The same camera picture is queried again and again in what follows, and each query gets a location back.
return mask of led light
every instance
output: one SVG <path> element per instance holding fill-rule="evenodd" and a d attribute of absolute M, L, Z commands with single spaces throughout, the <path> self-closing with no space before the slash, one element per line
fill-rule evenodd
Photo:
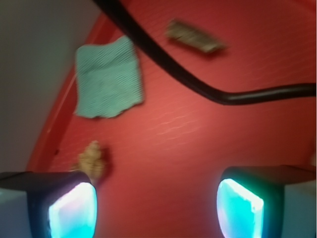
<path fill-rule="evenodd" d="M 87 182 L 78 184 L 49 207 L 52 238 L 92 238 L 96 221 L 96 190 Z"/>
<path fill-rule="evenodd" d="M 217 213 L 226 238 L 262 237 L 263 212 L 263 199 L 230 178 L 221 181 Z"/>

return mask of black wire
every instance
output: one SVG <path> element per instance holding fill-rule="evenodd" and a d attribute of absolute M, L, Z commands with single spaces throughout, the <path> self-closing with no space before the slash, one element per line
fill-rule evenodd
<path fill-rule="evenodd" d="M 101 10 L 152 60 L 196 93 L 224 105 L 245 105 L 289 98 L 315 97 L 316 84 L 302 83 L 256 91 L 228 93 L 200 81 L 171 58 L 133 19 L 118 0 L 93 0 Z"/>

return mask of black light housing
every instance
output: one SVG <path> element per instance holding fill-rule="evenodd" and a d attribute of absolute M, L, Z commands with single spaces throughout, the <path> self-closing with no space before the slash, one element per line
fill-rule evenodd
<path fill-rule="evenodd" d="M 2 173 L 0 213 L 0 237 L 92 237 L 96 190 L 82 172 Z"/>

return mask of textured red surface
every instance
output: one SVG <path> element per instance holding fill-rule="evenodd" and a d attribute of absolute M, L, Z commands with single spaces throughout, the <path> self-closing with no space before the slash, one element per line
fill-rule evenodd
<path fill-rule="evenodd" d="M 299 1 L 132 0 L 128 9 L 178 62 L 219 89 L 316 80 L 316 13 Z M 230 47 L 207 57 L 168 41 L 173 18 Z M 315 98 L 222 106 L 138 56 L 144 104 L 114 119 L 73 116 L 49 169 L 68 170 L 92 140 L 101 143 L 112 170 L 98 187 L 96 237 L 221 237 L 215 197 L 223 169 L 307 163 Z"/>

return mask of red wall edge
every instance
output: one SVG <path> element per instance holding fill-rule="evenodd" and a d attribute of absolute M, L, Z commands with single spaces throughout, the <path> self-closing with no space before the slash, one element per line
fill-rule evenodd
<path fill-rule="evenodd" d="M 105 44 L 109 42 L 114 31 L 115 25 L 101 14 L 85 43 Z M 67 130 L 76 108 L 76 103 L 76 75 L 75 66 L 73 66 L 43 126 L 26 170 L 34 172 L 44 172 L 48 170 L 63 135 Z"/>

